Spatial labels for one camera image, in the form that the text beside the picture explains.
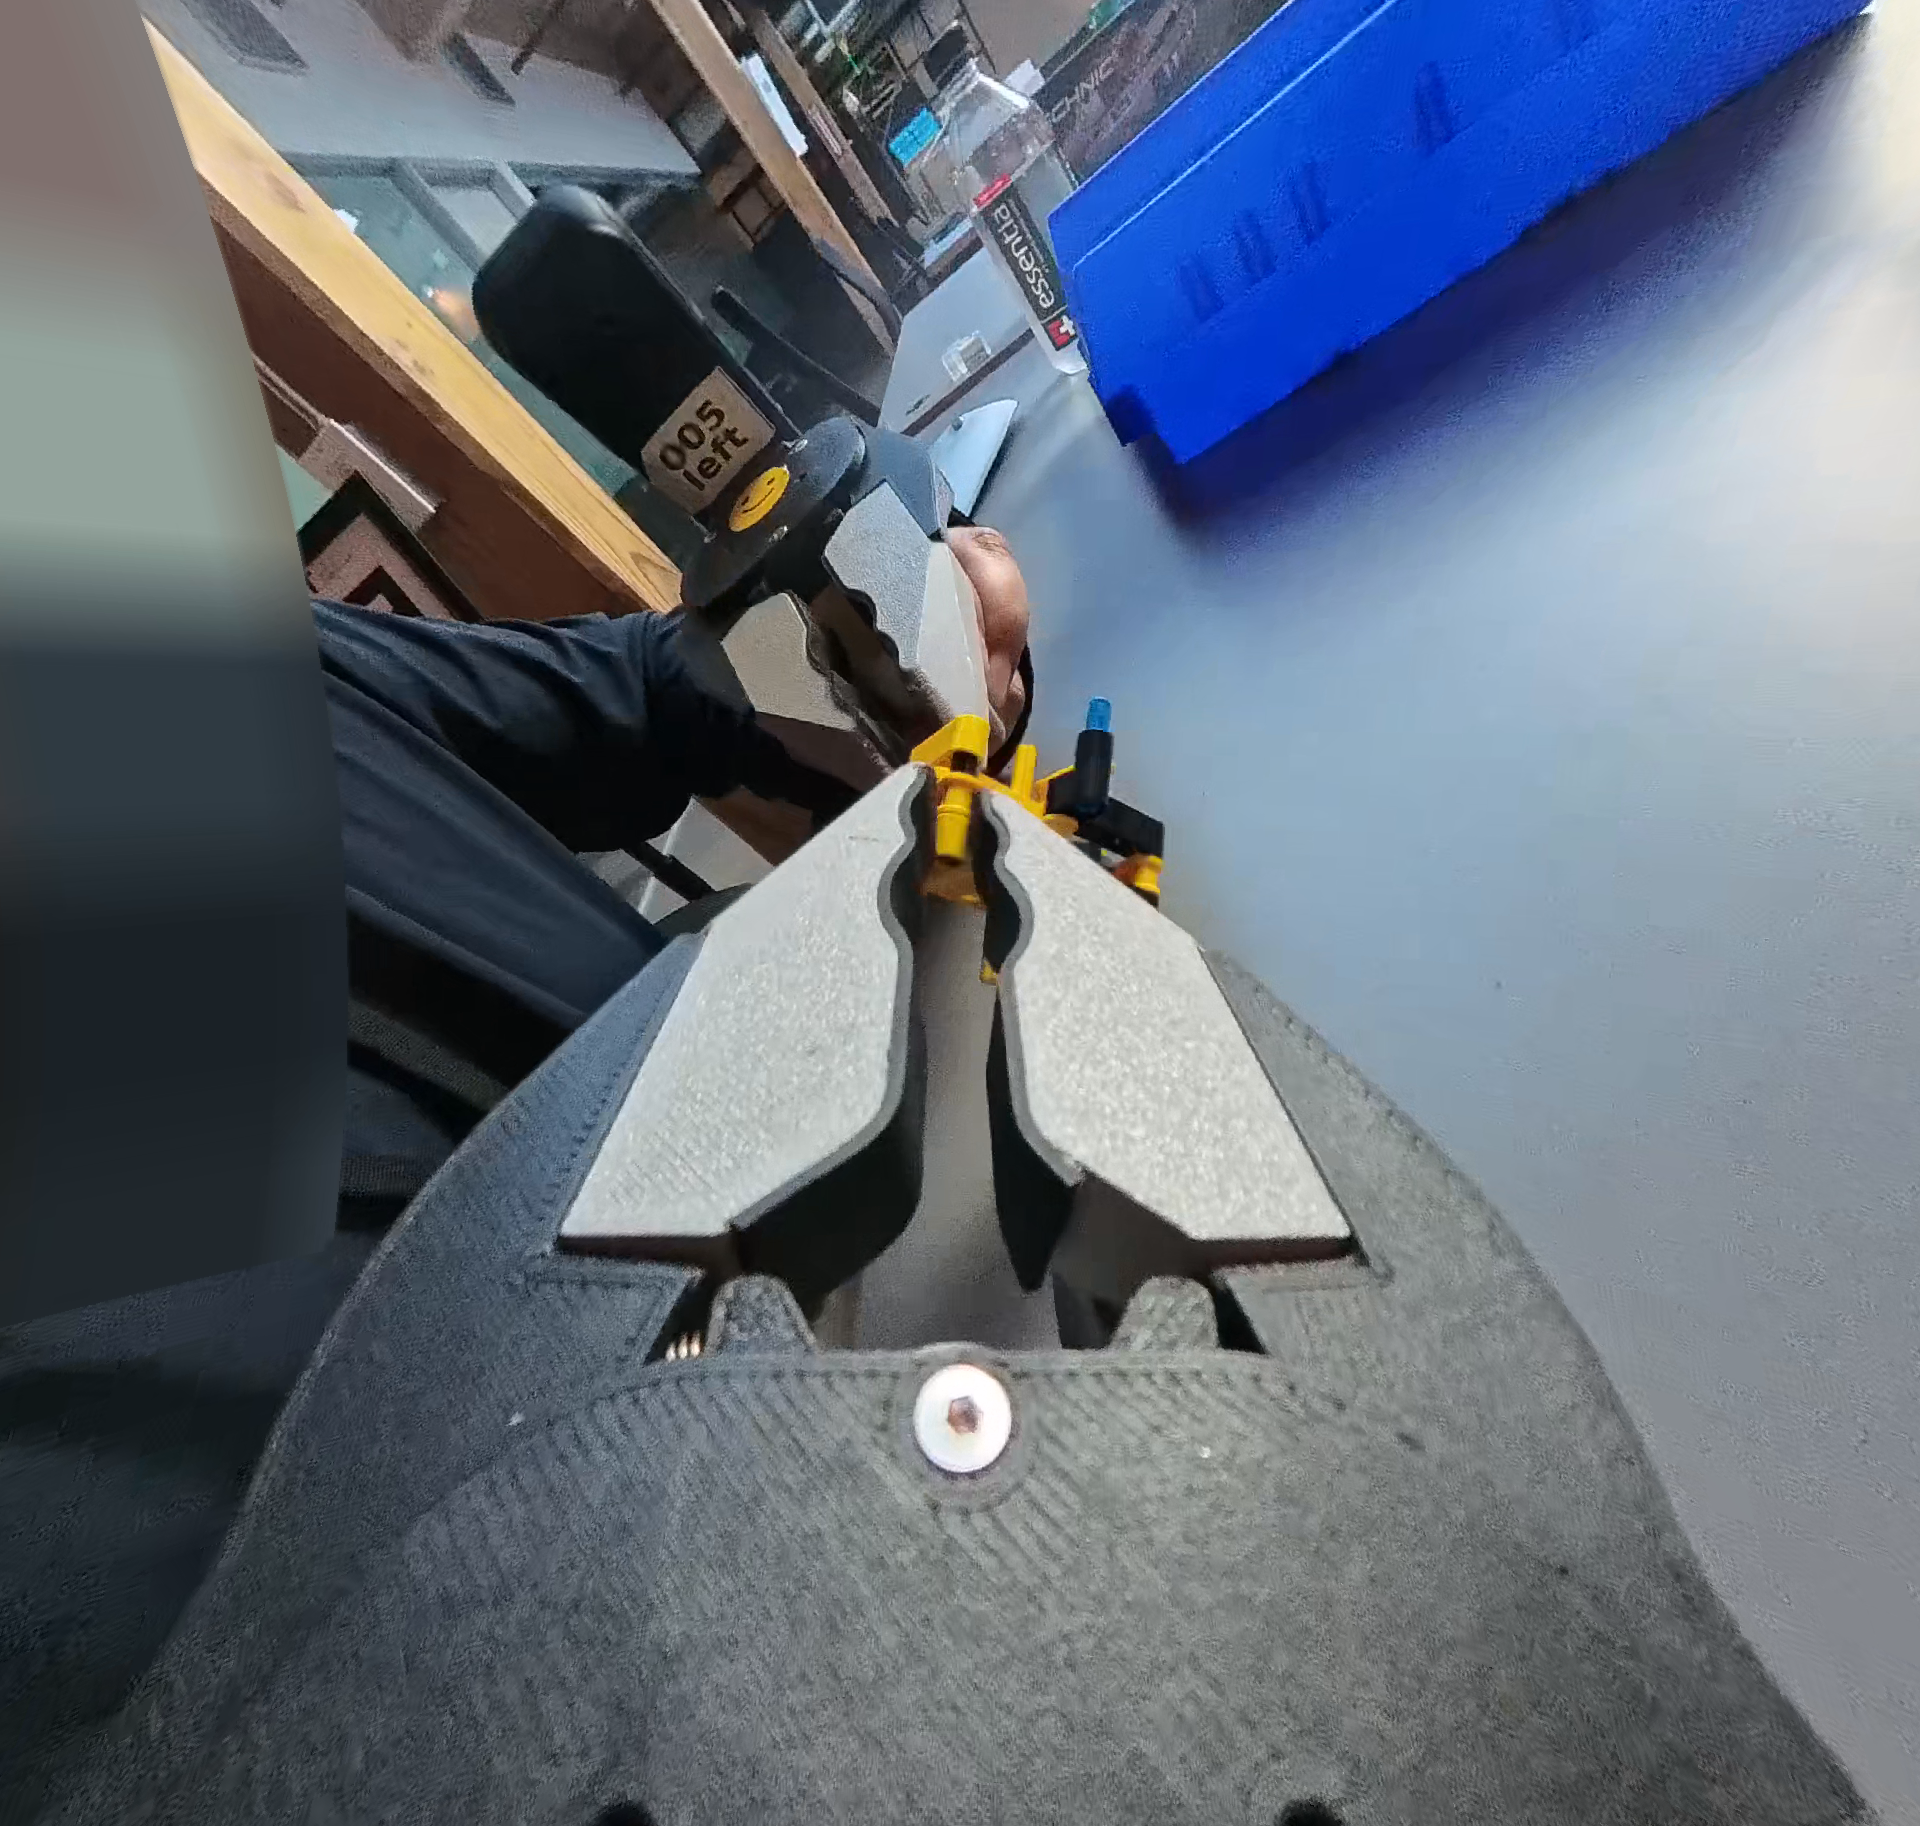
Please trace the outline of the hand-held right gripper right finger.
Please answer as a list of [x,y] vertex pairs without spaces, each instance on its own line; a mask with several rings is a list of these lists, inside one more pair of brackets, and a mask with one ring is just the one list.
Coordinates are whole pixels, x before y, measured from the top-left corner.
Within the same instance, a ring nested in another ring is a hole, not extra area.
[[975,811],[995,1219],[1025,1291],[1326,1263],[1357,1234],[1198,943],[1006,799]]

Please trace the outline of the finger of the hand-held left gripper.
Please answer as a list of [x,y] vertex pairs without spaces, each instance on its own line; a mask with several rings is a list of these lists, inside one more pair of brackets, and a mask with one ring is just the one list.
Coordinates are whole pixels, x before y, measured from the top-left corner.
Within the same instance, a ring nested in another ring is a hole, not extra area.
[[818,622],[899,750],[955,718],[991,718],[975,597],[949,544],[901,494],[863,494],[820,550]]
[[757,723],[782,750],[863,792],[905,764],[899,649],[845,594],[826,616],[792,594],[757,601],[721,636]]

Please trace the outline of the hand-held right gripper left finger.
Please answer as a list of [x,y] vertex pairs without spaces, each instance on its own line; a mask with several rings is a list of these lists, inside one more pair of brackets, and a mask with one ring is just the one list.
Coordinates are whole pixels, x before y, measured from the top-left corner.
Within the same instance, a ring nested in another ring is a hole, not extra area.
[[699,937],[558,1226],[574,1255],[765,1276],[804,1311],[906,1228],[923,1169],[906,764]]

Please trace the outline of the yellow black lego assembly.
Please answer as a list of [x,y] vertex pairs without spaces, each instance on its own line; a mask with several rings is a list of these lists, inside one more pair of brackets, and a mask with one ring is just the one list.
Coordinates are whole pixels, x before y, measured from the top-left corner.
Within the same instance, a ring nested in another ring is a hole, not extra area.
[[923,898],[988,908],[991,837],[977,807],[1003,801],[1065,838],[1141,901],[1160,906],[1165,831],[1157,817],[1113,795],[1113,709],[1104,697],[1088,701],[1073,759],[1046,776],[1037,775],[1029,743],[1015,747],[1008,776],[995,776],[987,740],[987,721],[964,715],[911,752],[933,787]]

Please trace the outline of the person's left forearm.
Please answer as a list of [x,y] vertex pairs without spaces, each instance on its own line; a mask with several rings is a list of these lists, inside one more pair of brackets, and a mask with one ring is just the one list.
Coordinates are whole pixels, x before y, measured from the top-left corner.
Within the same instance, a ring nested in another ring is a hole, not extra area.
[[745,794],[818,831],[856,792],[789,752],[683,614],[454,622],[314,604],[319,665],[576,854]]

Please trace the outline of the person's left hand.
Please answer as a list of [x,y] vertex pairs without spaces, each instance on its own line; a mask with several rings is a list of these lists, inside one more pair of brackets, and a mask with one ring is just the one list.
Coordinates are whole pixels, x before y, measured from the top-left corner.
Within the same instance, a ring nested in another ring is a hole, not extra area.
[[947,526],[945,544],[974,592],[987,665],[995,764],[1011,756],[1032,715],[1032,603],[1016,555],[993,528]]

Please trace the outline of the wooden beam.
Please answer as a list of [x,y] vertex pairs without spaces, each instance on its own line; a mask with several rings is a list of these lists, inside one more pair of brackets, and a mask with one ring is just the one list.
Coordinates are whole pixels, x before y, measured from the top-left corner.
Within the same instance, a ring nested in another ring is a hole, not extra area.
[[668,614],[665,553],[149,21],[256,363],[435,506],[430,558],[486,616]]

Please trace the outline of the clear water bottle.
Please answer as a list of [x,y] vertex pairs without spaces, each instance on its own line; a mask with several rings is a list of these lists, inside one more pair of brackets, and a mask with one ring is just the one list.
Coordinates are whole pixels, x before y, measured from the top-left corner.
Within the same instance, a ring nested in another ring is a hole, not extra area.
[[1073,175],[1045,112],[966,57],[942,86],[933,116],[942,185],[1016,292],[1036,347],[1057,373],[1085,377],[1080,330],[1046,230],[1073,192]]

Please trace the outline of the dark printed toy box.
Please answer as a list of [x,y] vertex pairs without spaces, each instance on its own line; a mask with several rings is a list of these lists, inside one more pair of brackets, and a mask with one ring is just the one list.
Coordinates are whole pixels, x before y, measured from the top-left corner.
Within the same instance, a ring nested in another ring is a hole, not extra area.
[[1088,177],[1287,3],[1104,0],[1034,98],[1063,159]]

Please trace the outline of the blue plastic bin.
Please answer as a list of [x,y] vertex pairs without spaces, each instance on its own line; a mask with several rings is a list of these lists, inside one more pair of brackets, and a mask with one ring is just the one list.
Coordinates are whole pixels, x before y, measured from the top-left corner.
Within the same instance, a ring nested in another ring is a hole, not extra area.
[[1873,0],[1289,0],[1051,218],[1116,440],[1186,464]]

